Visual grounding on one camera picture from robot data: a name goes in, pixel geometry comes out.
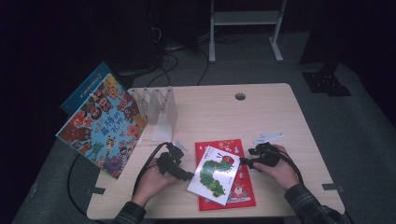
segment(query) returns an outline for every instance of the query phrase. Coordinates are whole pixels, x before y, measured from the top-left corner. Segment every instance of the hand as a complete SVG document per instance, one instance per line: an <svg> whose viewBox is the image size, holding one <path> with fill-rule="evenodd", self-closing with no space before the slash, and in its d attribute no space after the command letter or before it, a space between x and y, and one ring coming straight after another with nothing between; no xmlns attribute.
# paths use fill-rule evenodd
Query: hand
<svg viewBox="0 0 396 224"><path fill-rule="evenodd" d="M287 154L284 147L277 145L273 146ZM293 168L282 159L280 159L274 167L266 166L259 162L254 162L253 166L271 176L283 190L288 190L299 183L297 174L294 172Z"/></svg>
<svg viewBox="0 0 396 224"><path fill-rule="evenodd" d="M139 186L131 200L133 203L145 207L147 202L162 189L177 182L177 178L172 175L162 175L156 164L157 158L154 158L147 171L142 175Z"/></svg>

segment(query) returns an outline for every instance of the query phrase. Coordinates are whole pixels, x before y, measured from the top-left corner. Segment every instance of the wooden tabletop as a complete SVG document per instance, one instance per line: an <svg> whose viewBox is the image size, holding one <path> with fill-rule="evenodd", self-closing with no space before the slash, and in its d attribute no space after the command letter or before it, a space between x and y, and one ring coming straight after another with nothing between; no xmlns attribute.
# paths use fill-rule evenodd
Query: wooden tabletop
<svg viewBox="0 0 396 224"><path fill-rule="evenodd" d="M288 84L249 84L227 86L174 87L177 125L173 141L189 151L184 152L180 167L194 173L195 142L241 139L245 155L255 147L253 141L262 133L283 133L271 144L284 146L299 167L304 183L325 205L344 213L336 190L324 190L332 178L306 124L304 115ZM243 93L245 100L235 95ZM148 125L142 143L134 149L118 180L104 172L96 187L104 194L93 194L87 215L91 219L111 219L130 201L134 182L149 155L161 142L152 142L153 126ZM294 213L284 199L284 191L267 175L249 170L257 205L254 207L201 212L198 197L187 191L189 181L180 181L164 189L146 206L145 218L205 217L285 217Z"/></svg>

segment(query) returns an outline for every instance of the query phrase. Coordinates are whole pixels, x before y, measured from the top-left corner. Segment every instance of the book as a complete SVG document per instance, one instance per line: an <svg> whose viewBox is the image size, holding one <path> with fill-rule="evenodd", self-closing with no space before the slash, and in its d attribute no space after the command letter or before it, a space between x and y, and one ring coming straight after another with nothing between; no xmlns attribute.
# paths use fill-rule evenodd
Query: book
<svg viewBox="0 0 396 224"><path fill-rule="evenodd" d="M225 205L239 167L239 157L214 147L206 147L187 190Z"/></svg>
<svg viewBox="0 0 396 224"><path fill-rule="evenodd" d="M70 119L56 136L118 179L147 125L134 97L101 63L61 108Z"/></svg>
<svg viewBox="0 0 396 224"><path fill-rule="evenodd" d="M245 157L240 139L199 142L195 143L197 164L199 164L208 147L218 148L222 152L233 153L237 156L238 160L239 158ZM202 196L199 196L198 201L200 211L255 206L256 200L254 198L253 187L251 186L251 180L248 174L248 167L245 165L238 166L235 179L225 205L214 203Z"/></svg>

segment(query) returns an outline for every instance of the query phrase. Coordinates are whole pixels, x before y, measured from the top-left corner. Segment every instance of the white book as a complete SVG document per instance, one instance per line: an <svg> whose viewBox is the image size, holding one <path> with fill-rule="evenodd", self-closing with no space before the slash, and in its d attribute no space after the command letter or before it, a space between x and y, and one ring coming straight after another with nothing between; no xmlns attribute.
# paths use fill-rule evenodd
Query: white book
<svg viewBox="0 0 396 224"><path fill-rule="evenodd" d="M238 156L207 147L187 190L225 205L238 167Z"/></svg>

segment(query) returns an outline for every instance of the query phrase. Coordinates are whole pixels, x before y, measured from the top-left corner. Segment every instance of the red book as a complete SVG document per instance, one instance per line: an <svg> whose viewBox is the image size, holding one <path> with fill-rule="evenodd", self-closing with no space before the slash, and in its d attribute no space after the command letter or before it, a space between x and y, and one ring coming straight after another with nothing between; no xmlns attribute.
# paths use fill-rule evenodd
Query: red book
<svg viewBox="0 0 396 224"><path fill-rule="evenodd" d="M240 139L214 141L214 142L199 142L195 143L195 153L197 165L204 156L206 147L215 147L220 150L232 153L239 157L245 157ZM248 167L246 165L239 165L236 172L235 180L231 188L230 197L225 206L212 202L202 196L199 196L199 210L214 210L236 207L250 207L255 206L256 200L254 198L253 187L251 187L250 176L248 174Z"/></svg>

